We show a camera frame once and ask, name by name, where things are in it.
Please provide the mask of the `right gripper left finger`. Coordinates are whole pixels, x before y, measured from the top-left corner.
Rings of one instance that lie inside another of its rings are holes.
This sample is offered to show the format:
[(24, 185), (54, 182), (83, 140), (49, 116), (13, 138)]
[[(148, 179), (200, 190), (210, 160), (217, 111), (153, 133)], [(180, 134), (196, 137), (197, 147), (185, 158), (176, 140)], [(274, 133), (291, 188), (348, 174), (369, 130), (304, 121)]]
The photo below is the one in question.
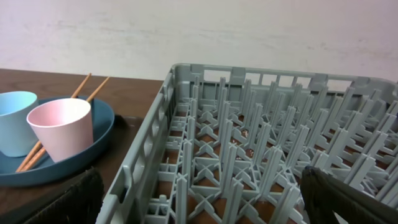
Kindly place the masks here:
[(102, 177), (91, 168), (39, 198), (24, 223), (94, 223), (103, 194)]

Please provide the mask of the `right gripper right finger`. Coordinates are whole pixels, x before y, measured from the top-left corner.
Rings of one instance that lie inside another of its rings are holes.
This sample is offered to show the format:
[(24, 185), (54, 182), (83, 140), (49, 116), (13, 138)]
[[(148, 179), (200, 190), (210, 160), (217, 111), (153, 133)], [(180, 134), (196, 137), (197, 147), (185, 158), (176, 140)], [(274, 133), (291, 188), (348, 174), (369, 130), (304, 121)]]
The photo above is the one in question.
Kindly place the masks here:
[(348, 223), (397, 223), (397, 210), (324, 173), (306, 166), (302, 171), (300, 191), (309, 221), (338, 223), (339, 215)]

